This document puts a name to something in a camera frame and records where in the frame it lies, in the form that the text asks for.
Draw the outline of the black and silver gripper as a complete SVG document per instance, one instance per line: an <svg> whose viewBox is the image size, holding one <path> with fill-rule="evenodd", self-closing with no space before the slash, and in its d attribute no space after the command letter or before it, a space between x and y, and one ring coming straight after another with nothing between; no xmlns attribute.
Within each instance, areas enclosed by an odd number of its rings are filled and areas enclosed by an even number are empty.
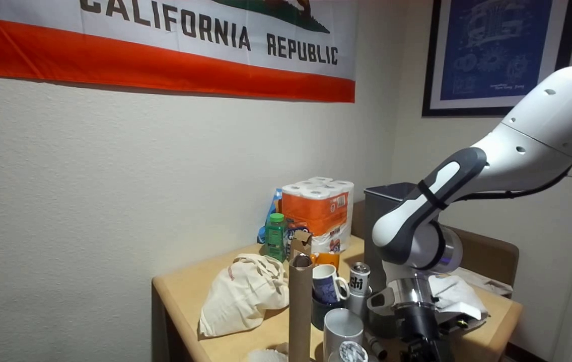
<svg viewBox="0 0 572 362"><path fill-rule="evenodd" d="M394 277L366 300L366 326L380 340L396 340L402 362L455 362L441 331L430 279L421 274Z"/></svg>

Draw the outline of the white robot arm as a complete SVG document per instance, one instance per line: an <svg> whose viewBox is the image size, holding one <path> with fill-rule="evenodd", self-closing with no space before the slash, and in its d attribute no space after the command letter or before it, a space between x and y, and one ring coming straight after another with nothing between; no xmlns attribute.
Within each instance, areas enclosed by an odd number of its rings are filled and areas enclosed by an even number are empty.
<svg viewBox="0 0 572 362"><path fill-rule="evenodd" d="M537 85L477 142L416 184L371 231L387 284L368 300L390 316L403 362L453 362L430 279L459 268L459 238L440 213L464 199L511 199L556 186L572 168L572 66Z"/></svg>

